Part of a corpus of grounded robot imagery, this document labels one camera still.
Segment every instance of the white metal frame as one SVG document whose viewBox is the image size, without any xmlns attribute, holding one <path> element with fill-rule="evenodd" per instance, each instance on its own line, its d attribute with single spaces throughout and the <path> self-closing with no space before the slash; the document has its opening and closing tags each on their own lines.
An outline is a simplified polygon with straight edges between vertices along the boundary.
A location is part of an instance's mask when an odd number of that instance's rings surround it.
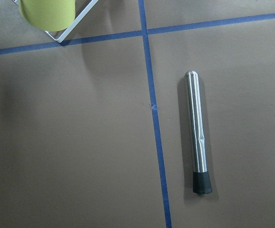
<svg viewBox="0 0 275 228">
<path fill-rule="evenodd" d="M 12 0 L 16 5 L 19 6 L 19 0 Z M 98 0 L 91 0 L 89 4 L 80 12 L 80 14 L 75 18 L 73 23 L 58 37 L 53 37 L 48 31 L 45 31 L 53 40 L 61 43 L 70 34 L 70 32 L 76 27 L 76 25 L 84 18 L 84 16 L 91 10 L 91 8 L 98 2 Z"/>
</svg>

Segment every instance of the lime green object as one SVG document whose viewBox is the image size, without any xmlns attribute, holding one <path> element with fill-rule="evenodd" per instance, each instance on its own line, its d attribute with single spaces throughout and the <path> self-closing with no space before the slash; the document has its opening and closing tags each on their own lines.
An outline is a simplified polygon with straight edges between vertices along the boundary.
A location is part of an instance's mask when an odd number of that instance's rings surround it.
<svg viewBox="0 0 275 228">
<path fill-rule="evenodd" d="M 20 13 L 32 26 L 61 31 L 75 19 L 75 0 L 20 0 Z"/>
</svg>

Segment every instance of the silver metal tube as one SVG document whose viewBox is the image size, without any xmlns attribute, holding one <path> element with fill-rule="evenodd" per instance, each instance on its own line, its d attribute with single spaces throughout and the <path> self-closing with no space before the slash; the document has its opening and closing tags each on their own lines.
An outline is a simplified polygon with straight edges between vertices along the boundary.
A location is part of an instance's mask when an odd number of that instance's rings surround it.
<svg viewBox="0 0 275 228">
<path fill-rule="evenodd" d="M 202 111 L 199 95 L 199 76 L 195 71 L 189 71 L 186 76 L 187 101 L 190 110 L 192 131 L 191 146 L 194 172 L 207 172 L 205 135 L 203 131 Z"/>
</svg>

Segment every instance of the blue line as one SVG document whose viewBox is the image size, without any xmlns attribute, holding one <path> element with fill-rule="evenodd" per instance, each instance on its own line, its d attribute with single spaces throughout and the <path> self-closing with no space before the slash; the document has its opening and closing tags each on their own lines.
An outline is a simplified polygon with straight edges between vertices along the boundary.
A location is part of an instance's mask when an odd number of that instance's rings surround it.
<svg viewBox="0 0 275 228">
<path fill-rule="evenodd" d="M 262 14 L 262 15 L 249 16 L 249 17 L 206 21 L 206 22 L 199 22 L 199 23 L 185 24 L 185 25 L 168 26 L 168 27 L 162 27 L 162 28 L 153 28 L 153 29 L 151 28 L 151 29 L 148 29 L 147 32 L 148 32 L 148 35 L 152 35 L 152 34 L 159 34 L 159 33 L 166 33 L 166 32 L 183 31 L 183 30 L 190 30 L 190 29 L 196 29 L 196 28 L 197 29 L 208 28 L 213 26 L 230 25 L 230 24 L 238 24 L 238 23 L 244 23 L 244 22 L 269 20 L 269 19 L 275 19 L 275 13 Z"/>
<path fill-rule="evenodd" d="M 139 5 L 140 18 L 141 18 L 141 25 L 142 25 L 143 49 L 144 49 L 145 60 L 146 60 L 146 69 L 147 69 L 150 100 L 151 100 L 151 107 L 152 107 L 152 118 L 153 118 L 154 135 L 155 135 L 155 141 L 156 141 L 158 165 L 160 170 L 161 192 L 162 192 L 162 200 L 163 200 L 164 212 L 165 212 L 165 222 L 166 222 L 166 228 L 172 228 L 168 188 L 167 188 L 167 180 L 166 180 L 166 171 L 165 171 L 164 157 L 163 157 L 162 144 L 161 144 L 160 123 L 159 123 L 159 117 L 158 117 L 158 110 L 156 106 L 156 95 L 155 95 L 153 70 L 152 70 L 152 62 L 151 62 L 151 55 L 150 55 L 150 45 L 149 45 L 149 38 L 147 34 L 147 20 L 146 20 L 143 0 L 138 0 L 138 5 Z"/>
<path fill-rule="evenodd" d="M 0 49 L 0 55 L 24 52 L 24 51 L 33 51 L 33 50 L 46 49 L 46 48 L 57 48 L 61 46 L 69 46 L 69 45 L 75 45 L 75 44 L 92 43 L 92 42 L 98 42 L 98 41 L 104 41 L 104 40 L 138 37 L 141 35 L 142 35 L 142 31 L 132 31 L 132 32 L 122 32 L 122 33 L 115 33 L 115 34 L 109 34 L 109 35 L 102 35 L 102 36 L 96 36 L 96 37 L 65 40 L 61 44 L 58 44 L 57 42 L 49 42 L 49 43 L 27 45 L 27 46 L 14 47 L 14 48 L 10 47 L 10 48 Z"/>
</svg>

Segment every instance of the black end cap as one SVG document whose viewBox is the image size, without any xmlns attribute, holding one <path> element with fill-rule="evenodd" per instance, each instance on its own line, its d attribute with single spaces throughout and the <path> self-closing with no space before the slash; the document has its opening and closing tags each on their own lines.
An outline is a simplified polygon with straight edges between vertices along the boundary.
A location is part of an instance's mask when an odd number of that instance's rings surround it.
<svg viewBox="0 0 275 228">
<path fill-rule="evenodd" d="M 212 192 L 208 171 L 193 172 L 193 192 L 197 194 L 208 194 Z"/>
</svg>

